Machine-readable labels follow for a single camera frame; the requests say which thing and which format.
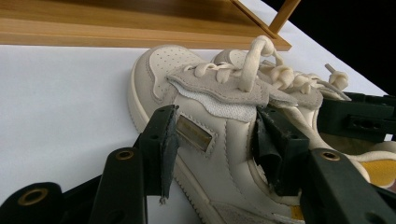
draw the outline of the gray suede panel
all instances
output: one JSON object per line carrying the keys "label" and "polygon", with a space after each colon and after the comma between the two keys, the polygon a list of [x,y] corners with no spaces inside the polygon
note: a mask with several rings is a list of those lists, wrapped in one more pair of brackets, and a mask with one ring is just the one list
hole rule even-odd
{"label": "gray suede panel", "polygon": [[216,99],[230,104],[267,105],[269,92],[266,85],[256,82],[251,92],[238,89],[239,78],[229,77],[226,83],[216,81],[217,71],[208,69],[204,76],[196,77],[193,70],[184,73],[174,73],[168,78],[179,83],[189,91],[208,93]]}

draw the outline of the sneaker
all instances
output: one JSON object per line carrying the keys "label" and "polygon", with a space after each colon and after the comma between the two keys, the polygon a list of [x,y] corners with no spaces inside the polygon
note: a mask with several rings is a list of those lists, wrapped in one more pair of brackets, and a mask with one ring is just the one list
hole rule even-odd
{"label": "sneaker", "polygon": [[129,83],[134,125],[143,132],[157,108],[179,106],[174,176],[204,223],[304,223],[299,197],[277,196],[250,150],[256,106],[297,101],[243,75],[181,46],[150,49],[135,62]]}
{"label": "sneaker", "polygon": [[[275,63],[261,60],[275,57]],[[275,88],[295,97],[298,106],[281,105],[283,113],[300,131],[310,139],[310,148],[326,147],[337,149],[351,159],[363,177],[381,188],[393,185],[396,179],[396,142],[374,143],[370,141],[318,133],[317,118],[323,97],[327,99],[350,101],[342,90],[347,87],[347,74],[335,71],[326,64],[331,72],[329,82],[315,74],[293,71],[284,64],[274,45],[266,36],[253,41],[249,52],[239,49],[225,49],[212,60],[213,63],[230,63],[244,70],[247,65],[257,69],[259,79],[271,83]]]}

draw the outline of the shoelace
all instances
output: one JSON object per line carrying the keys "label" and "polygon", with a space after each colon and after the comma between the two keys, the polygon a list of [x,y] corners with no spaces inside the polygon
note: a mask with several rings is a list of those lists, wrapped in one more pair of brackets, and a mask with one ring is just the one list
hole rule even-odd
{"label": "shoelace", "polygon": [[[276,63],[270,63],[264,60],[260,62],[261,56],[274,56]],[[250,51],[247,53],[244,67],[242,68],[239,89],[242,91],[251,91],[254,84],[254,78],[258,69],[271,68],[269,77],[272,84],[279,90],[285,90],[291,87],[301,87],[301,92],[308,94],[311,87],[315,88],[329,88],[333,91],[340,92],[347,86],[348,77],[346,73],[335,71],[329,64],[325,67],[332,73],[329,82],[323,81],[316,74],[304,74],[302,72],[293,71],[293,69],[284,64],[283,59],[277,53],[272,41],[264,36],[258,36],[251,44]]]}
{"label": "shoelace", "polygon": [[241,77],[241,69],[238,69],[233,64],[230,63],[200,63],[196,66],[187,65],[184,67],[184,71],[194,70],[194,75],[196,77],[202,77],[206,74],[207,69],[212,69],[217,71],[216,81],[219,83],[225,83],[228,81],[229,77]]}

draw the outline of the wooden shelf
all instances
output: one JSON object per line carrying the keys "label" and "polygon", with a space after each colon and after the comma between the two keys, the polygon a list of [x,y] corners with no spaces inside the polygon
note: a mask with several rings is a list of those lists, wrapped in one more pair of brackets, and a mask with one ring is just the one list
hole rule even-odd
{"label": "wooden shelf", "polygon": [[[285,20],[284,13],[278,14],[282,18],[276,28]],[[178,44],[198,49],[248,49],[258,35],[270,37],[278,50],[291,47],[237,0],[0,3],[0,44],[134,48]]]}

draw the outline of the white surface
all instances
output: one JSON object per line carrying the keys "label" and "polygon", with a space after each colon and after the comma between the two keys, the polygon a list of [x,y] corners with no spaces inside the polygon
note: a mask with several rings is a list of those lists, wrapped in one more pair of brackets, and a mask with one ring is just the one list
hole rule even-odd
{"label": "white surface", "polygon": [[[267,24],[276,14],[260,0],[242,2]],[[349,74],[345,91],[386,94],[291,23],[280,35],[292,45],[280,52],[287,65],[327,80],[329,63]],[[0,203],[37,182],[76,187],[103,172],[111,151],[133,145],[127,81],[146,50],[0,45]],[[219,52],[194,51],[208,60]],[[148,197],[150,224],[200,223],[175,182],[170,194],[163,206]]]}

